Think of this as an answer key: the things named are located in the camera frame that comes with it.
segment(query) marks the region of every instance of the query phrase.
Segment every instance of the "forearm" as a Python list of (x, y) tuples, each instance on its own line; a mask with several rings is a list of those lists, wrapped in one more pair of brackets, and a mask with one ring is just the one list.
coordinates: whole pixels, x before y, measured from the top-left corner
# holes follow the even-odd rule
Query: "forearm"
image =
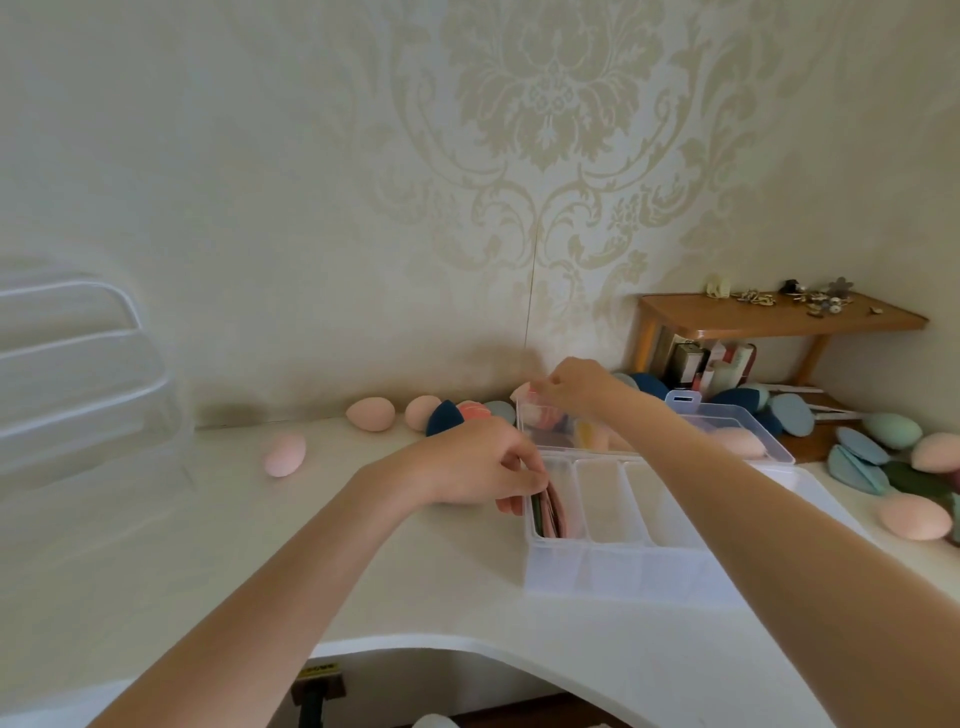
[(662, 402), (618, 391), (598, 419), (660, 475), (838, 725), (956, 724), (952, 601)]
[(416, 507), (381, 464), (354, 476), (94, 728), (263, 728), (380, 545)]

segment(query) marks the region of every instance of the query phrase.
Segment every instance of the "wallpaper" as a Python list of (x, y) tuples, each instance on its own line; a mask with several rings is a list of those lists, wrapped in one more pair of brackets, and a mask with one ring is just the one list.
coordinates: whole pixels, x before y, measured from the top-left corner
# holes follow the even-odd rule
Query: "wallpaper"
[[(955, 62), (955, 20), (948, 0), (16, 0), (0, 252), (132, 288), (205, 424), (483, 398), (568, 354), (619, 367), (639, 293), (867, 279), (866, 182), (911, 154), (912, 86), (946, 88), (924, 72)], [(891, 107), (910, 118), (877, 125)]]

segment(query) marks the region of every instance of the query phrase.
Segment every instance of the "hand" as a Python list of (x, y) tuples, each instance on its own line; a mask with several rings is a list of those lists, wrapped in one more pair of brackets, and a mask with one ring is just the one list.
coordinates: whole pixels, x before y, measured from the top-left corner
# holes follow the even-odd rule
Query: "hand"
[(548, 480), (537, 447), (499, 417), (469, 420), (373, 466), (409, 484), (416, 505), (496, 500), (502, 512), (518, 515), (522, 498), (544, 490)]
[(547, 404), (600, 423), (604, 421), (605, 403), (622, 398), (627, 390), (626, 384), (598, 362), (574, 356), (564, 359), (546, 379), (533, 382), (533, 387)]

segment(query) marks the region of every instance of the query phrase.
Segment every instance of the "yellow label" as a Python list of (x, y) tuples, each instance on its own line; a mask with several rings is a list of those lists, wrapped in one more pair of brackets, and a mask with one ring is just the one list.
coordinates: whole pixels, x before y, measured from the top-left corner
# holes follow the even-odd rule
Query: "yellow label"
[(326, 677), (328, 675), (335, 675), (338, 672), (340, 672), (340, 665), (338, 663), (325, 663), (323, 665), (305, 667), (300, 671), (300, 674), (297, 675), (297, 679), (312, 680), (315, 677)]

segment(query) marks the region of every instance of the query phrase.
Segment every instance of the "clear plastic container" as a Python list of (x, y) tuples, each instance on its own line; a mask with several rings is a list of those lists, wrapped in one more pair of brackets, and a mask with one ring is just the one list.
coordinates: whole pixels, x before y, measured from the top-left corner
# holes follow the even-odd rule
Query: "clear plastic container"
[(0, 258), (0, 593), (169, 513), (192, 432), (128, 294)]
[[(650, 466), (600, 456), (544, 458), (564, 502), (570, 537), (548, 539), (525, 507), (524, 586), (555, 595), (745, 607), (716, 557)], [(856, 520), (807, 471), (757, 465), (801, 497), (867, 538)]]
[[(724, 426), (751, 430), (767, 448), (766, 457), (751, 465), (773, 481), (771, 487), (794, 491), (868, 538), (815, 477), (793, 466), (789, 452), (745, 409), (702, 404), (697, 393), (685, 391), (671, 393), (668, 403), (706, 431)], [(518, 403), (517, 426), (544, 457), (564, 503), (569, 532), (565, 539), (538, 535), (527, 500), (526, 589), (702, 607), (746, 606), (680, 504), (638, 454), (610, 447), (617, 443), (595, 425), (543, 405), (536, 396)]]

